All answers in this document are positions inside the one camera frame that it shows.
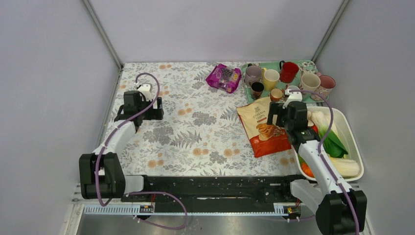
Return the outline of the red mug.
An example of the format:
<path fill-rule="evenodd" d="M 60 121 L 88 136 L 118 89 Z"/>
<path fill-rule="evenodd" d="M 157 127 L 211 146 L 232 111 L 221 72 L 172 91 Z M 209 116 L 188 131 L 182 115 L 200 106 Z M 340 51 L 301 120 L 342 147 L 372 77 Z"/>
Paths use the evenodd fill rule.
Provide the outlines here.
<path fill-rule="evenodd" d="M 297 73 L 299 72 L 299 67 L 296 63 L 294 62 L 285 62 L 285 61 L 280 61 L 279 63 L 279 68 L 280 68 L 280 80 L 283 83 L 291 83 Z"/>

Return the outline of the pink floral mug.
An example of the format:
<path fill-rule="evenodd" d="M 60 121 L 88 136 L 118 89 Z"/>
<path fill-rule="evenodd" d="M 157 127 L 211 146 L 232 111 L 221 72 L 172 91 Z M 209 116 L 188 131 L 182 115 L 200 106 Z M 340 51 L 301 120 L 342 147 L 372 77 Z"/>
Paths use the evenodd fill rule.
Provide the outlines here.
<path fill-rule="evenodd" d="M 315 76 L 312 80 L 316 85 L 319 83 L 320 85 L 315 90 L 315 93 L 320 94 L 323 98 L 327 98 L 329 93 L 334 89 L 336 86 L 335 80 L 328 75 L 320 75 Z"/>

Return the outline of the small orange mug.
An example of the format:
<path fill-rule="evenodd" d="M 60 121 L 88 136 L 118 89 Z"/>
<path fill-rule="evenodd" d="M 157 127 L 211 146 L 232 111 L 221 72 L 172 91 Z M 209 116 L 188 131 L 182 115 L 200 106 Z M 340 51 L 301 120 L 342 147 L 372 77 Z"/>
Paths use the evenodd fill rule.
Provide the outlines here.
<path fill-rule="evenodd" d="M 282 90 L 275 88 L 270 91 L 269 96 L 272 102 L 278 102 L 283 98 L 284 94 Z"/>

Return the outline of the small white-lined floral cup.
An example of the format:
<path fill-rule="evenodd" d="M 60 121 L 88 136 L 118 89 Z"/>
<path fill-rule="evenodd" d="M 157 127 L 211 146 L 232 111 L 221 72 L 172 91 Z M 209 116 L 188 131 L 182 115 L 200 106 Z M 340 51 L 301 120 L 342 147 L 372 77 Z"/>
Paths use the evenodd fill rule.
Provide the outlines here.
<path fill-rule="evenodd" d="M 298 88 L 297 86 L 293 86 L 293 85 L 288 86 L 288 87 L 286 88 L 286 92 L 287 92 L 287 93 L 288 93 L 288 92 L 290 92 L 291 90 L 299 90 L 299 88 Z"/>

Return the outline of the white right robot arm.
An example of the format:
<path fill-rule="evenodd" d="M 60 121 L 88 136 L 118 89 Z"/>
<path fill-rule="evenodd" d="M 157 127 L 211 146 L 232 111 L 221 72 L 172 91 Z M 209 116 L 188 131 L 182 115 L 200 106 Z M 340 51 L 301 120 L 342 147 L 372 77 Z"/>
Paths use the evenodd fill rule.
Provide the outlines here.
<path fill-rule="evenodd" d="M 322 147 L 322 139 L 307 126 L 306 117 L 307 106 L 301 101 L 269 105 L 268 125 L 284 128 L 290 144 L 308 164 L 319 185 L 315 188 L 308 180 L 294 180 L 281 187 L 281 197 L 288 202 L 301 200 L 315 215 L 323 235 L 358 235 L 364 230 L 367 197 L 337 172 Z"/>

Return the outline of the yellow mug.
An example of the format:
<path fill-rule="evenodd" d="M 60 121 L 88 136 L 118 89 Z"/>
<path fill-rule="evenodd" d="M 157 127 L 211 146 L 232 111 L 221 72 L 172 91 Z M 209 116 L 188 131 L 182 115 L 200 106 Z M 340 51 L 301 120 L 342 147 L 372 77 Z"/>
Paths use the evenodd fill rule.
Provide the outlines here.
<path fill-rule="evenodd" d="M 277 70 L 262 68 L 262 83 L 265 91 L 271 91 L 277 86 L 280 74 Z"/>

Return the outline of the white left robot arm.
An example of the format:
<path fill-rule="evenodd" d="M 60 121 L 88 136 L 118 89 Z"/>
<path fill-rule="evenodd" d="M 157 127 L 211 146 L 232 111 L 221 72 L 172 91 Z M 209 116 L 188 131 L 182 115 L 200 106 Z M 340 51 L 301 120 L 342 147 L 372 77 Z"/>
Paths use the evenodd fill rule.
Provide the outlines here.
<path fill-rule="evenodd" d="M 121 198 L 128 186 L 135 186 L 133 195 L 140 201 L 151 197 L 152 189 L 138 177 L 128 181 L 119 156 L 144 120 L 162 120 L 162 98 L 152 99 L 148 92 L 128 91 L 124 103 L 114 119 L 114 131 L 90 154 L 79 159 L 81 195 L 84 199 L 96 199 L 97 189 L 103 199 Z"/>

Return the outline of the pale pink cup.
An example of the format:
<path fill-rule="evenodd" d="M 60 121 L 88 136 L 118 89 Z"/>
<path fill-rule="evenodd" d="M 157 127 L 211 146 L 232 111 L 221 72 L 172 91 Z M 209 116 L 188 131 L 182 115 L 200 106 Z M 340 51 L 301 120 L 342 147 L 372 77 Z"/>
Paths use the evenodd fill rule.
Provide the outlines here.
<path fill-rule="evenodd" d="M 257 65 L 248 64 L 244 77 L 245 85 L 250 86 L 254 82 L 260 82 L 261 78 L 262 68 Z"/>

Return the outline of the brown butterfly mug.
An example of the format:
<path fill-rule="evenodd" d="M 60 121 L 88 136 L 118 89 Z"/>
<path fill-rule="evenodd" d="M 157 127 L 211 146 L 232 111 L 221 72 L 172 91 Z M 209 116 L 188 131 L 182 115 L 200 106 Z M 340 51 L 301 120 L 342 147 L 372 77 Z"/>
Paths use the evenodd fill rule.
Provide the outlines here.
<path fill-rule="evenodd" d="M 253 82 L 250 86 L 251 97 L 256 100 L 259 99 L 264 91 L 264 85 L 261 82 Z"/>

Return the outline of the teal and cream mug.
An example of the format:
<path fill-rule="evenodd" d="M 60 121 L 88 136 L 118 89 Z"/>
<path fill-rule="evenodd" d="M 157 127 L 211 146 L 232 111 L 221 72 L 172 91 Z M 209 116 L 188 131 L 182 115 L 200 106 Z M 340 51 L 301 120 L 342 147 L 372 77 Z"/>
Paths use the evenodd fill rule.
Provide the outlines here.
<path fill-rule="evenodd" d="M 314 73 L 303 72 L 300 78 L 299 88 L 304 91 L 314 92 L 321 84 L 321 79 Z"/>

